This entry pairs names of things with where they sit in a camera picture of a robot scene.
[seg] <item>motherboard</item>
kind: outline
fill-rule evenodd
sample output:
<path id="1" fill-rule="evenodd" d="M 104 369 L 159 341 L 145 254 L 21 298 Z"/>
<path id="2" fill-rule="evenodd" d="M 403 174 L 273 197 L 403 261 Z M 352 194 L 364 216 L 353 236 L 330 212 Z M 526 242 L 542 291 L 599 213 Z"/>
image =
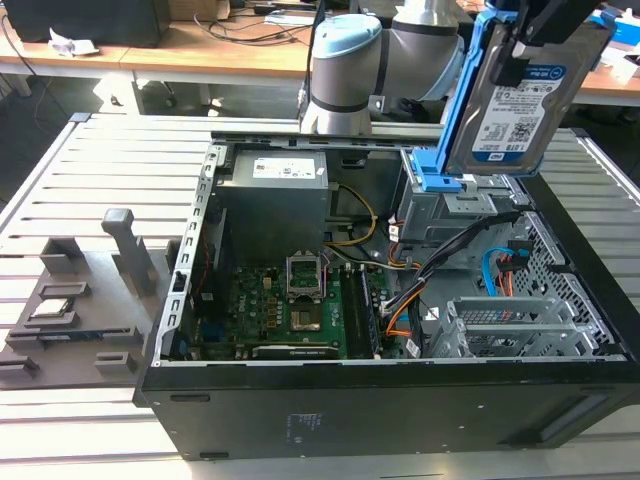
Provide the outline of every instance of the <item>motherboard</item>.
<path id="1" fill-rule="evenodd" d="M 192 354 L 203 360 L 371 358 L 377 313 L 368 317 L 353 305 L 378 311 L 389 295 L 383 271 L 344 265 L 319 271 L 313 262 L 236 268 L 227 314 L 198 321 Z M 358 321 L 361 326 L 353 325 Z"/>

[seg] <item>floor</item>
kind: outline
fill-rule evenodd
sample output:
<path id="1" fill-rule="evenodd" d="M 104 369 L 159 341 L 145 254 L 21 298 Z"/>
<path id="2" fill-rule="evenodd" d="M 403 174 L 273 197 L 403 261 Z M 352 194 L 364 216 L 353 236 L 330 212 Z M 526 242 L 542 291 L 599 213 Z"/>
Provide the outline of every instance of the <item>floor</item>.
<path id="1" fill-rule="evenodd" d="M 30 78 L 33 94 L 19 98 L 15 93 L 1 92 L 0 97 L 0 209 L 20 187 L 33 166 L 64 126 L 68 114 L 98 112 L 103 100 L 94 93 L 98 80 L 74 78 Z M 55 97 L 47 94 L 44 85 Z M 143 101 L 149 115 L 199 115 L 252 118 L 294 118 L 296 89 L 273 87 L 243 87 L 235 85 L 212 87 L 212 95 L 221 105 L 210 110 L 199 102 L 198 86 L 172 84 L 178 104 L 169 107 L 168 93 L 158 82 L 143 88 Z M 427 118 L 438 119 L 442 104 L 428 106 Z M 393 117 L 409 121 L 399 110 Z M 615 107 L 574 106 L 567 114 L 563 126 L 585 129 L 620 167 L 640 182 L 640 127 L 633 122 L 636 111 Z"/>

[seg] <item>white label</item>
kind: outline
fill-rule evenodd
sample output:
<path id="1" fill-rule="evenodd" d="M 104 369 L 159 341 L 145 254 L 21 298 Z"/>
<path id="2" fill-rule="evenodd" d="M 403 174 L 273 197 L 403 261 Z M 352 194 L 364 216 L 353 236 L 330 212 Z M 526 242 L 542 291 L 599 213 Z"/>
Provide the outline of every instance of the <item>white label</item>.
<path id="1" fill-rule="evenodd" d="M 480 161 L 517 160 L 535 137 L 544 99 L 558 89 L 566 73 L 559 65 L 530 65 L 518 87 L 495 87 L 473 144 Z"/>
<path id="2" fill-rule="evenodd" d="M 440 309 L 438 307 L 431 307 L 427 310 L 427 314 L 422 317 L 423 320 L 427 322 L 432 322 L 434 320 L 439 320 Z"/>
<path id="3" fill-rule="evenodd" d="M 313 158 L 258 158 L 253 163 L 253 178 L 316 178 Z"/>
<path id="4" fill-rule="evenodd" d="M 413 358 L 418 358 L 418 354 L 420 353 L 420 347 L 418 347 L 413 340 L 411 340 L 410 338 L 407 339 L 407 352 L 409 352 L 409 354 L 413 357 Z"/>

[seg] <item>hard drive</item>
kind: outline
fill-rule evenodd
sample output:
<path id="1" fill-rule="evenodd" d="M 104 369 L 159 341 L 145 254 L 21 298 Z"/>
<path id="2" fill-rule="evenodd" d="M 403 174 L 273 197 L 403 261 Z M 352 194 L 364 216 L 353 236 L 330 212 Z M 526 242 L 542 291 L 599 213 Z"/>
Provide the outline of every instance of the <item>hard drive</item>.
<path id="1" fill-rule="evenodd" d="M 584 23 L 565 43 L 534 54 L 518 87 L 488 88 L 507 33 L 503 24 L 494 28 L 449 153 L 449 174 L 534 173 L 609 39 L 607 29 Z"/>

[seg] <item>slotted metal table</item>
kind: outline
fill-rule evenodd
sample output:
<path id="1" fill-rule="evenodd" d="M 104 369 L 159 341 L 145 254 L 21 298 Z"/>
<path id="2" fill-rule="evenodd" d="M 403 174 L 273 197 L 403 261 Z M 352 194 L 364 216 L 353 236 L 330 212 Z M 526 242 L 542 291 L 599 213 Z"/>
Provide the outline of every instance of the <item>slotted metal table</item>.
<path id="1" fill-rule="evenodd" d="M 0 214 L 0 350 L 43 270 L 46 239 L 113 250 L 100 220 L 129 207 L 134 232 L 164 248 L 184 231 L 210 132 L 288 133 L 290 120 L 76 115 Z M 374 133 L 437 139 L 437 125 Z M 560 130 L 542 174 L 636 308 L 640 192 L 589 138 Z M 0 392 L 0 478 L 626 479 L 640 478 L 640 407 L 620 410 L 548 451 L 186 463 L 132 388 Z M 425 415 L 437 415 L 425 412 Z"/>

